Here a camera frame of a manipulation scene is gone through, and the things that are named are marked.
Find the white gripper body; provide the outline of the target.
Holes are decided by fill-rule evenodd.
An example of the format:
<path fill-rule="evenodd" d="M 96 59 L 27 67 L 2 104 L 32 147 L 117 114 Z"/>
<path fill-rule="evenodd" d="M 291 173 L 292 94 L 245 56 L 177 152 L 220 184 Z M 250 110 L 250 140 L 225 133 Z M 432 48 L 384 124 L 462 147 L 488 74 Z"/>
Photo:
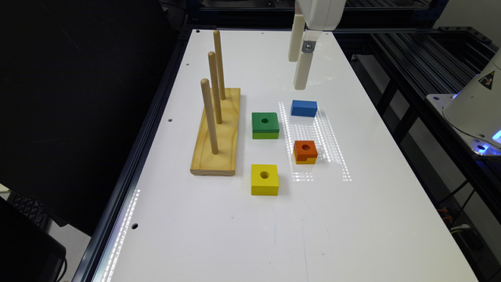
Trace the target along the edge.
<path fill-rule="evenodd" d="M 332 31 L 341 21 L 345 0 L 297 0 L 306 27 L 314 31 Z"/>

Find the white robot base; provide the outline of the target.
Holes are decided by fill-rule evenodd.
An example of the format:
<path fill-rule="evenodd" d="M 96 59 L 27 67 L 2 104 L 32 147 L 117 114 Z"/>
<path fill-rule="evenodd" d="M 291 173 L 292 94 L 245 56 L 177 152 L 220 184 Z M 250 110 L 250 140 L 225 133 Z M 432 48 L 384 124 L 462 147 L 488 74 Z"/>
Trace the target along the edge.
<path fill-rule="evenodd" d="M 474 154 L 500 156 L 500 53 L 456 94 L 429 94 L 428 102 Z"/>

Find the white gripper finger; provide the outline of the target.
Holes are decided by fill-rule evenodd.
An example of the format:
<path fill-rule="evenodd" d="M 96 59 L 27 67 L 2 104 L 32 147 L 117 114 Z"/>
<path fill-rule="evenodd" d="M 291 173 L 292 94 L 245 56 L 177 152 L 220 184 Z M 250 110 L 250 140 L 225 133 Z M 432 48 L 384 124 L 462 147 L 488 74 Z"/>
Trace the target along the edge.
<path fill-rule="evenodd" d="M 294 88 L 296 90 L 304 90 L 306 88 L 316 42 L 321 34 L 321 31 L 306 30 L 300 40 L 294 75 Z"/>
<path fill-rule="evenodd" d="M 290 46 L 288 52 L 288 60 L 296 62 L 301 50 L 301 39 L 305 29 L 305 18 L 302 14 L 295 14 L 293 26 L 290 34 Z"/>

